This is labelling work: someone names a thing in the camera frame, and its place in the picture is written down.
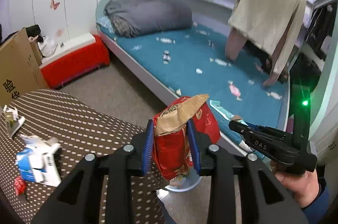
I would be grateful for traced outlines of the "person's right hand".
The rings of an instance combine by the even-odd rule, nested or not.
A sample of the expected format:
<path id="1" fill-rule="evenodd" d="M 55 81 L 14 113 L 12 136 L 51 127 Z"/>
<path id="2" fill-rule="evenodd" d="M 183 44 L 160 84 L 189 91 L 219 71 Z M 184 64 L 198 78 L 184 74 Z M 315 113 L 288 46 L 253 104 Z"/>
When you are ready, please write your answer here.
<path id="1" fill-rule="evenodd" d="M 316 170 L 296 175 L 284 172 L 282 166 L 275 161 L 271 161 L 270 166 L 274 176 L 286 189 L 293 193 L 294 200 L 301 208 L 309 206 L 316 199 L 320 192 Z"/>

